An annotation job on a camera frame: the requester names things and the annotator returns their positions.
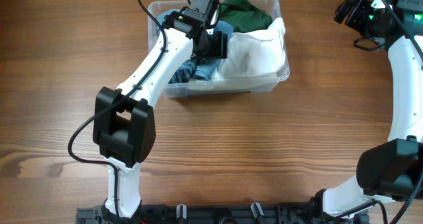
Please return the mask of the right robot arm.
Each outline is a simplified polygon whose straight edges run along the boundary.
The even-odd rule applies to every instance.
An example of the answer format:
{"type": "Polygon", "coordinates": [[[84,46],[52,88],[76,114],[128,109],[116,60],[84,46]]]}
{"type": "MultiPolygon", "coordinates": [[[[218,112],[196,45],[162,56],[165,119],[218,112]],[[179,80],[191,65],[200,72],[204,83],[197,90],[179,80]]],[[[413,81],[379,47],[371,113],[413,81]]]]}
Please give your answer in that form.
{"type": "Polygon", "coordinates": [[[391,130],[386,143],[361,155],[353,177],[319,191],[298,215],[306,223],[363,223],[369,208],[399,202],[397,223],[422,198],[422,0],[344,0],[334,20],[387,51],[391,130]]]}

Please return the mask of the white cloth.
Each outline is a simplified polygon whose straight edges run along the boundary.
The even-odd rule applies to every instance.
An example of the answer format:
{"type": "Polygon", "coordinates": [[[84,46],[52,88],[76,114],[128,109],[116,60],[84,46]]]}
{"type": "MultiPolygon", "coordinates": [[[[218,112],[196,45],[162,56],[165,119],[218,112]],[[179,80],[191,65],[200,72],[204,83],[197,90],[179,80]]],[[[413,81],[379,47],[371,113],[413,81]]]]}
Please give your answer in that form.
{"type": "Polygon", "coordinates": [[[281,17],[276,18],[267,29],[232,33],[227,58],[221,60],[211,79],[228,81],[276,74],[288,60],[285,33],[281,17]]]}

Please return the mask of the blue cloth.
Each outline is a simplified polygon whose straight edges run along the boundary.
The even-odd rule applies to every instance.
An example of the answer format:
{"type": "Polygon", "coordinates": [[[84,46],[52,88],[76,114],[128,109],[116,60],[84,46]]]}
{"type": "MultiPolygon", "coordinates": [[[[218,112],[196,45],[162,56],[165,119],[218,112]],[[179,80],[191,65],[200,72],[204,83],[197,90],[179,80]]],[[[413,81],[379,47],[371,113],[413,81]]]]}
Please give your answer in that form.
{"type": "MultiPolygon", "coordinates": [[[[158,22],[162,24],[165,17],[178,9],[170,9],[156,17],[158,22]]],[[[222,20],[220,20],[213,32],[222,32],[228,35],[228,39],[233,33],[233,27],[222,20]]],[[[188,83],[192,79],[199,81],[210,81],[214,71],[219,67],[221,59],[204,59],[191,56],[186,60],[171,77],[169,84],[188,83]]]]}

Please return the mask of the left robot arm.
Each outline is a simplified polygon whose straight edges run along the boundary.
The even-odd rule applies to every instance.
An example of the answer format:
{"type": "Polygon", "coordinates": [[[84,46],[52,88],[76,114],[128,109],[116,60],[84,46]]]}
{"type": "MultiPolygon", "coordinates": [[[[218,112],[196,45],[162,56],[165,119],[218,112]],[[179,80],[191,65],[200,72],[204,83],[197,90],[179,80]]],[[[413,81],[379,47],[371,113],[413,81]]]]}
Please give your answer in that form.
{"type": "Polygon", "coordinates": [[[154,107],[176,70],[191,56],[222,59],[228,36],[215,32],[219,0],[191,0],[162,22],[158,39],[134,73],[116,89],[101,88],[95,101],[93,141],[109,171],[108,198],[97,223],[141,223],[139,173],[155,142],[154,107]]]}

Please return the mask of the cream cloth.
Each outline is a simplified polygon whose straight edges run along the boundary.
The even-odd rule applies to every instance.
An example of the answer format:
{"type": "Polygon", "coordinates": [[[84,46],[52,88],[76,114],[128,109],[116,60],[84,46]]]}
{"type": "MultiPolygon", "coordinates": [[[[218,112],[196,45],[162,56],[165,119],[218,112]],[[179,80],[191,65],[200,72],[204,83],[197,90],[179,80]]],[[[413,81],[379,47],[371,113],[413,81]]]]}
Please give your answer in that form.
{"type": "Polygon", "coordinates": [[[255,77],[222,77],[215,73],[210,81],[191,80],[188,85],[194,91],[229,91],[251,89],[279,80],[276,73],[255,77]]]}

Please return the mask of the dark green cloth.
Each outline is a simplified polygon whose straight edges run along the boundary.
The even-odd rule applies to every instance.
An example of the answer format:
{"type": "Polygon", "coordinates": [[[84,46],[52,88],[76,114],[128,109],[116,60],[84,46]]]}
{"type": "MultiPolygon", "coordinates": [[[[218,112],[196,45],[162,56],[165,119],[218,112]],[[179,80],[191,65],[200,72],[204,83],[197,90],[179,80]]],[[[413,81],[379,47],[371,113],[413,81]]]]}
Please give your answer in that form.
{"type": "Polygon", "coordinates": [[[249,0],[224,0],[220,20],[230,24],[234,32],[240,33],[265,30],[273,22],[266,11],[254,6],[249,0]]]}

